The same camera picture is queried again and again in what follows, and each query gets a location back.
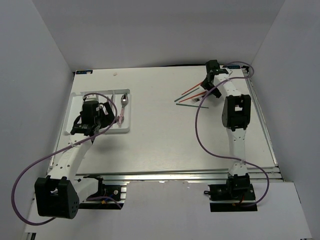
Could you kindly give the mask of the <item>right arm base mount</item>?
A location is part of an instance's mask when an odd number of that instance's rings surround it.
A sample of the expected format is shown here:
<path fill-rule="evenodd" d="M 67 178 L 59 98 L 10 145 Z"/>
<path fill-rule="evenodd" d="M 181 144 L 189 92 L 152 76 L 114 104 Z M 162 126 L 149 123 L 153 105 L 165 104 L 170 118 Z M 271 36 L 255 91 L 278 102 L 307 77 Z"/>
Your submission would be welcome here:
<path fill-rule="evenodd" d="M 212 213 L 256 212 L 256 195 L 250 176 L 230 175 L 224 184 L 210 184 L 203 192 L 209 196 Z"/>

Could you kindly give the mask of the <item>green handled fork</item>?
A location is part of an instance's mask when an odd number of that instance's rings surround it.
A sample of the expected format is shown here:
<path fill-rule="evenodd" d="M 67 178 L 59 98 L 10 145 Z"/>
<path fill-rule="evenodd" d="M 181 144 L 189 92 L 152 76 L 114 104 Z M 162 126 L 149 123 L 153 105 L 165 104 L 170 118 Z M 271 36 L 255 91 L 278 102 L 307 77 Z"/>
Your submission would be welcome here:
<path fill-rule="evenodd" d="M 195 104 L 195 103 L 201 102 L 204 97 L 205 96 L 203 95 L 203 96 L 200 96 L 200 97 L 197 97 L 197 98 L 192 98 L 191 99 L 191 103 Z"/>

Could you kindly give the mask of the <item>pink handled knife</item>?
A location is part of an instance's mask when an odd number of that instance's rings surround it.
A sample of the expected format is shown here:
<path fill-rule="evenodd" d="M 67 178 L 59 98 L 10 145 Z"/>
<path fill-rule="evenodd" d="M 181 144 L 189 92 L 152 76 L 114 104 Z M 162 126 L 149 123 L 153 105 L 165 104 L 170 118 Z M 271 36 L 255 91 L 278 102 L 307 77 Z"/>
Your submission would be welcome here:
<path fill-rule="evenodd" d="M 109 105 L 104 105 L 104 106 L 103 106 L 103 109 L 104 109 L 103 111 L 104 111 L 104 114 L 105 114 L 105 115 L 108 115 L 108 114 L 109 114 L 109 112 L 108 112 L 108 106 L 109 106 Z"/>

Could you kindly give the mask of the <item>pink handled spoon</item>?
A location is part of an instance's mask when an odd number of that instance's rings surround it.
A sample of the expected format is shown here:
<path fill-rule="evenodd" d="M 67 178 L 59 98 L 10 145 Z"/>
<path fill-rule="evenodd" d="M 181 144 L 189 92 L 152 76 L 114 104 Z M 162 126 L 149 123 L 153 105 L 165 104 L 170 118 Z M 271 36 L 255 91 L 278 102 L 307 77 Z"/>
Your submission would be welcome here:
<path fill-rule="evenodd" d="M 122 95 L 122 97 L 120 99 L 121 110 L 120 110 L 119 116 L 123 116 L 124 117 L 125 107 L 127 106 L 128 102 L 129 102 L 129 97 L 128 97 L 128 94 L 125 93 L 125 94 Z"/>

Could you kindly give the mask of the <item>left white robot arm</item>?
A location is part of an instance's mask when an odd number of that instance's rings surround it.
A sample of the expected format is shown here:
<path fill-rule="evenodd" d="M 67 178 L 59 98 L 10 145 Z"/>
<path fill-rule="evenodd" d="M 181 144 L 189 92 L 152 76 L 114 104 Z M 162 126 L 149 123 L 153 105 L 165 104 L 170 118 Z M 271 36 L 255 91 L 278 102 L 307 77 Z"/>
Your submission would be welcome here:
<path fill-rule="evenodd" d="M 83 96 L 82 109 L 73 122 L 69 143 L 62 151 L 58 163 L 46 177 L 39 177 L 35 184 L 37 212 L 41 217 L 73 219 L 80 204 L 88 198 L 99 200 L 105 196 L 102 178 L 76 174 L 95 138 L 105 133 L 116 121 L 112 110 L 114 103 L 108 98 L 99 101 L 100 93 Z"/>

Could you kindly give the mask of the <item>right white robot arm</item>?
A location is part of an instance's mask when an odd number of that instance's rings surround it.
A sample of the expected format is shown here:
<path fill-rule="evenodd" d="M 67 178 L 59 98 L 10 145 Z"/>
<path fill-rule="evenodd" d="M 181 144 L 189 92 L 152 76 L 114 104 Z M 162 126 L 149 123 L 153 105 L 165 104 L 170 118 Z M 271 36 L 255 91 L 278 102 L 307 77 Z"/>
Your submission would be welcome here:
<path fill-rule="evenodd" d="M 251 120 L 251 97 L 241 93 L 230 81 L 232 70 L 221 68 L 217 60 L 205 63 L 206 77 L 201 87 L 216 98 L 224 97 L 222 125 L 226 128 L 229 152 L 235 158 L 228 170 L 225 192 L 236 200 L 250 187 L 250 177 L 245 164 L 245 136 Z"/>

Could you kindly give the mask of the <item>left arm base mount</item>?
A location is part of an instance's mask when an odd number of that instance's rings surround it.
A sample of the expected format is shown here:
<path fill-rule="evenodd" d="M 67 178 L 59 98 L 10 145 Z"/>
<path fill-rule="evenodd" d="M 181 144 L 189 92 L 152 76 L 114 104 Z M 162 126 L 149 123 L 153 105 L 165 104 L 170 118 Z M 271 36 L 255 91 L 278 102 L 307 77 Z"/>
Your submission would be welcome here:
<path fill-rule="evenodd" d="M 86 200 L 79 204 L 82 210 L 121 210 L 124 206 L 124 198 L 121 197 L 122 185 L 108 183 L 100 175 L 85 175 L 77 181 L 94 180 L 97 191 L 90 194 Z"/>

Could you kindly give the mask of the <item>green handled spoon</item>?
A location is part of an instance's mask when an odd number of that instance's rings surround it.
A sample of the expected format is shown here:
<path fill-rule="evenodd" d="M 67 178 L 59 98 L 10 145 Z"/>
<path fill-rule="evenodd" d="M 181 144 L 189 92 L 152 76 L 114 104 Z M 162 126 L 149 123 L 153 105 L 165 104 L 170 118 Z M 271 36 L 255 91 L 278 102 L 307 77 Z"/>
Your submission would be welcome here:
<path fill-rule="evenodd" d="M 120 116 L 120 115 L 117 116 L 116 122 L 117 122 L 117 125 L 118 125 L 119 127 L 121 127 L 122 124 L 123 124 L 123 122 L 124 122 L 124 117 L 123 117 L 123 116 Z"/>

